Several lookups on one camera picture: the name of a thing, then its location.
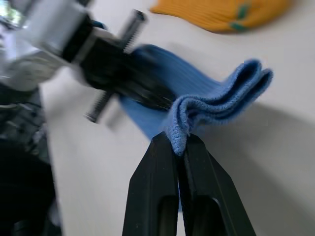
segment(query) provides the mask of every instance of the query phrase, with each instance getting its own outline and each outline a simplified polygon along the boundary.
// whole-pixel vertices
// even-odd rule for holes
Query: white table
[[[315,232],[315,1],[248,33],[222,35],[148,12],[153,0],[96,0],[92,12],[117,33],[130,11],[150,22],[137,43],[185,58],[213,78],[260,59],[274,70],[271,87],[228,126],[202,137],[231,175],[258,236]],[[68,69],[42,86],[50,151],[66,236],[122,233],[128,183],[149,140],[113,100],[101,124],[87,121],[98,92]],[[178,235],[184,235],[182,223]]]

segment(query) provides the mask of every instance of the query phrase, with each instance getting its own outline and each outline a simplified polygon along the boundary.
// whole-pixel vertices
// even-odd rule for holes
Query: blue fabric
[[[218,82],[153,45],[143,45],[132,54],[139,63],[150,66],[152,75],[179,98],[169,113],[145,108],[126,97],[121,97],[123,109],[149,139],[165,131],[179,156],[185,150],[187,136],[198,125],[230,122],[268,88],[273,77],[272,71],[262,70],[255,59],[242,63],[225,81]]]

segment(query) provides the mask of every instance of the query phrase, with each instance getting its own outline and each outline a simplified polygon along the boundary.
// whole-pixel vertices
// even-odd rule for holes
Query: yellow knit fabric
[[[158,0],[150,11],[183,18],[205,30],[226,32],[262,25],[286,11],[291,0]]]

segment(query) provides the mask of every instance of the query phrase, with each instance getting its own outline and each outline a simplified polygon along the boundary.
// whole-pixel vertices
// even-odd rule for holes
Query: folded sock
[[[121,97],[126,113],[151,139],[165,131],[174,152],[182,155],[187,136],[200,124],[226,124],[253,103],[270,85],[273,73],[251,59],[223,82],[213,80],[175,54],[153,45],[136,49],[132,56],[150,66],[152,76],[178,96],[171,110],[156,111]]]
[[[158,0],[151,12],[183,18],[213,32],[241,31],[268,22],[292,0]]]

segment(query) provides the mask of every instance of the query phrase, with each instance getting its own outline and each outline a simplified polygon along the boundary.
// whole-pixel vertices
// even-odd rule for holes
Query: green stripe
[[[237,19],[238,20],[242,20],[247,16],[248,13],[248,9],[250,8],[250,4],[249,3],[245,3],[243,5],[241,5],[238,9],[238,16]]]
[[[237,22],[230,23],[230,26],[237,31],[246,31],[248,29],[247,27],[245,27],[245,26],[243,26]]]

